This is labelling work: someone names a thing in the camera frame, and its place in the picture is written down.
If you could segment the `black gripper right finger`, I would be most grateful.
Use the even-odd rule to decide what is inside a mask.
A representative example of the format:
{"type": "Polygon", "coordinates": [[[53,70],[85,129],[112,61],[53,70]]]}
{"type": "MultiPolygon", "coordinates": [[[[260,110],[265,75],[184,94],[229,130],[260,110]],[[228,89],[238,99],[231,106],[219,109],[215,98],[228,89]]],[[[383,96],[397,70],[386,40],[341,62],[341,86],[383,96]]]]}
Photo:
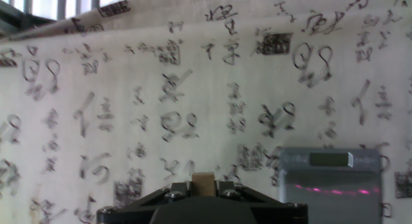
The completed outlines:
{"type": "Polygon", "coordinates": [[[308,224],[306,203],[282,203],[245,185],[217,182],[216,195],[245,205],[257,224],[308,224]]]}

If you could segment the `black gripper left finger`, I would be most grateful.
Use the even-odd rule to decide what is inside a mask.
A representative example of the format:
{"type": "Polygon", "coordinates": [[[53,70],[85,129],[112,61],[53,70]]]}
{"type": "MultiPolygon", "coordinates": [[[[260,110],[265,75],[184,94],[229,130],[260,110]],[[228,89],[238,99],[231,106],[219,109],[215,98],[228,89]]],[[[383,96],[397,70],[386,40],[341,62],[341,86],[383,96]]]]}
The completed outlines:
{"type": "Polygon", "coordinates": [[[97,224],[149,224],[158,208],[188,198],[190,188],[191,182],[172,183],[123,208],[102,207],[96,212],[97,224]]]}

